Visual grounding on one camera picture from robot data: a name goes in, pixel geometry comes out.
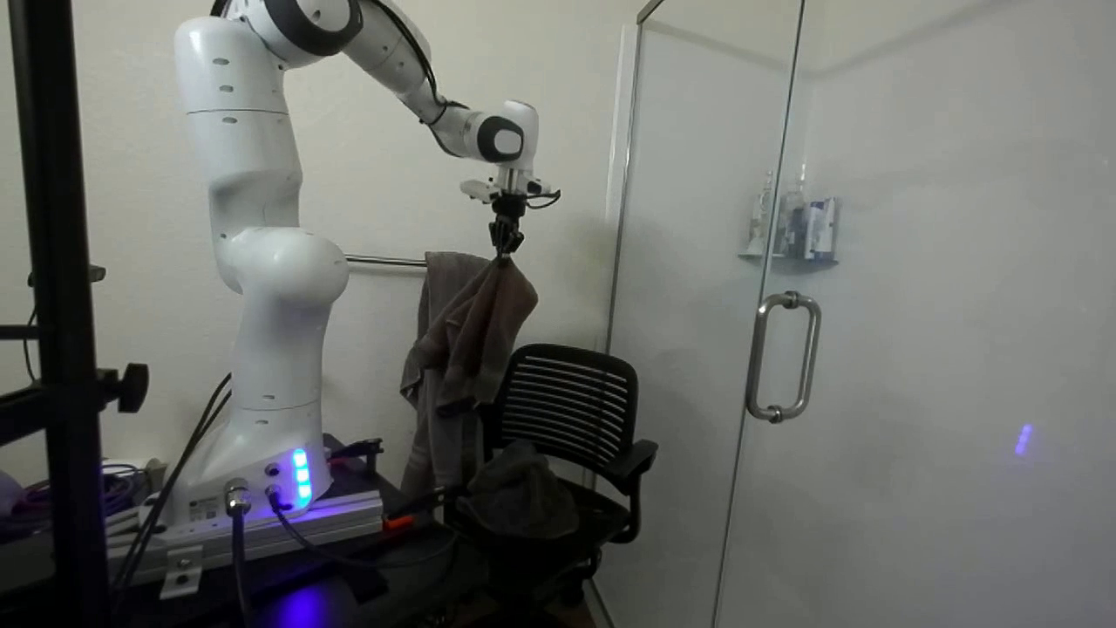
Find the chair backrest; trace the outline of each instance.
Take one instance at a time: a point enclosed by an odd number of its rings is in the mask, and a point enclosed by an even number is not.
[[[527,439],[541,455],[602,470],[631,449],[640,406],[634,370],[606,352],[523,347],[514,352],[494,409],[486,413],[486,449]]]

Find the black office chair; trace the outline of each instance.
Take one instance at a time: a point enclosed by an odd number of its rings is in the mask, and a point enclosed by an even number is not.
[[[563,483],[580,510],[574,533],[563,541],[500,539],[465,521],[465,539],[493,563],[490,595],[506,626],[548,626],[544,604],[580,599],[583,581],[599,564],[606,541],[640,533],[640,483],[657,461],[657,445],[631,445],[640,406],[634,370],[606,352],[568,347],[523,347],[514,352],[494,406],[480,409],[486,461],[511,445],[534,445],[550,461],[606,480],[616,496]]]

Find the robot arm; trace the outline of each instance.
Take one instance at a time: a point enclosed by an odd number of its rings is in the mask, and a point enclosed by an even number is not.
[[[506,103],[480,114],[442,103],[425,48],[383,0],[229,0],[179,29],[179,89],[208,179],[216,269],[243,297],[234,400],[221,432],[170,496],[170,523],[221,517],[223,493],[307,510],[327,488],[322,456],[322,342],[344,290],[344,256],[301,230],[301,159],[283,75],[348,53],[390,89],[454,159],[500,167],[469,186],[493,202],[500,256],[523,238],[529,199],[557,199],[534,179],[538,114]]]
[[[518,219],[529,199],[557,202],[557,193],[534,179],[538,111],[504,103],[494,114],[486,114],[447,103],[419,29],[390,0],[234,0],[216,16],[251,24],[287,68],[344,53],[395,90],[451,159],[494,163],[493,181],[469,181],[465,193],[494,211],[500,250],[518,250],[523,240]]]

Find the fabric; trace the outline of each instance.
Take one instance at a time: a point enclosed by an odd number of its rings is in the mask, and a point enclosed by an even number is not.
[[[477,466],[477,414],[500,393],[538,295],[511,257],[425,256],[419,338],[400,374],[419,428],[400,493],[458,488]]]
[[[571,493],[529,445],[500,449],[458,498],[458,510],[480,530],[518,541],[557,541],[580,530]]]

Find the glass door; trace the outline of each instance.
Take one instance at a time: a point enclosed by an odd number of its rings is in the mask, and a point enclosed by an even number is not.
[[[716,623],[797,24],[799,0],[665,0],[642,24],[611,352],[642,376],[658,461],[642,533],[597,576],[624,628]]]
[[[1113,24],[809,0],[716,626],[1116,626]]]

